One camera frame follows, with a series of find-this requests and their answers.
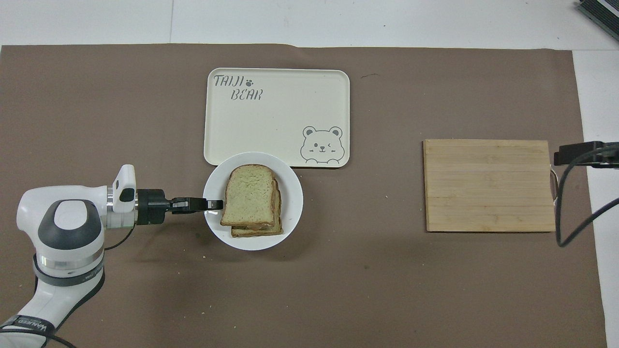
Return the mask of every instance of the bamboo board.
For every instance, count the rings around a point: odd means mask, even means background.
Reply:
[[[423,142],[430,232],[551,232],[547,141]]]

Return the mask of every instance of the black wire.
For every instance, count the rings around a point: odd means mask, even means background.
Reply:
[[[77,348],[76,346],[72,345],[69,341],[62,339],[56,335],[52,335],[52,334],[47,334],[47,333],[42,333],[39,331],[32,331],[32,330],[27,330],[27,329],[0,329],[0,333],[24,333],[24,334],[33,334],[33,335],[37,335],[37,336],[43,336],[46,337],[48,339],[54,340],[58,343],[62,343],[64,344],[66,347],[69,348]]]
[[[561,176],[561,181],[559,182],[559,188],[557,190],[556,193],[556,214],[555,214],[555,227],[556,227],[556,244],[560,247],[565,247],[567,244],[569,244],[574,238],[576,238],[576,236],[582,232],[582,230],[585,229],[585,227],[587,227],[591,222],[593,222],[593,220],[595,220],[598,216],[602,215],[603,213],[607,212],[610,208],[616,206],[619,204],[619,198],[614,199],[613,201],[609,202],[608,204],[606,204],[605,206],[601,207],[600,209],[598,209],[595,213],[591,214],[587,219],[585,219],[585,221],[583,221],[580,225],[578,225],[578,227],[576,227],[576,229],[570,233],[570,235],[568,235],[567,238],[565,238],[564,241],[561,241],[561,203],[563,202],[563,188],[565,185],[565,180],[568,177],[569,172],[572,170],[572,168],[574,168],[577,164],[581,163],[582,160],[593,156],[593,155],[598,155],[601,154],[603,152],[609,151],[609,150],[619,150],[619,144],[614,144],[614,145],[610,145],[607,147],[602,147],[599,149],[595,149],[589,152],[585,152],[584,154],[576,157],[575,159],[572,160],[572,162],[569,163],[568,167],[565,168],[565,171],[563,172],[563,175]]]
[[[129,236],[131,235],[131,232],[133,232],[133,229],[134,229],[134,228],[135,228],[135,227],[133,227],[133,228],[129,231],[129,233],[127,233],[127,235],[126,235],[126,236],[124,236],[123,240],[121,240],[121,241],[119,241],[118,243],[116,243],[116,244],[114,244],[114,245],[112,245],[112,246],[109,246],[109,247],[107,247],[107,248],[105,248],[105,249],[103,249],[103,250],[112,250],[113,248],[116,248],[116,247],[117,247],[117,246],[119,246],[120,244],[123,244],[123,243],[124,243],[124,241],[126,241],[126,240],[127,240],[127,238],[129,238]]]

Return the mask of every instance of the bread slice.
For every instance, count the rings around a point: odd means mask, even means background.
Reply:
[[[279,195],[277,180],[270,168],[257,164],[242,165],[230,174],[220,224],[269,233],[267,230],[272,230],[279,221]]]
[[[270,236],[282,234],[282,197],[279,189],[275,189],[275,201],[277,208],[275,209],[275,224],[273,227],[262,227],[254,230],[251,227],[234,226],[232,227],[233,237],[252,237],[252,236]]]

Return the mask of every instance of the bear face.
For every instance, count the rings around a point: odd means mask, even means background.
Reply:
[[[342,130],[339,127],[317,131],[307,126],[303,129],[303,136],[305,140],[301,147],[301,157],[305,163],[340,163],[344,157]]]

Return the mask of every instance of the brown tabletop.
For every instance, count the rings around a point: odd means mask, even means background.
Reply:
[[[78,347],[606,345],[591,228],[565,249],[551,233],[425,230],[424,139],[547,140],[551,152],[582,141],[571,52],[552,50],[3,46],[0,321],[33,291],[34,249],[15,225],[26,190],[110,185],[132,163],[139,188],[201,196],[216,67],[346,72],[350,161],[295,169],[303,215],[268,250],[223,244],[201,214],[138,226],[60,336]],[[577,168],[564,226],[589,211]]]

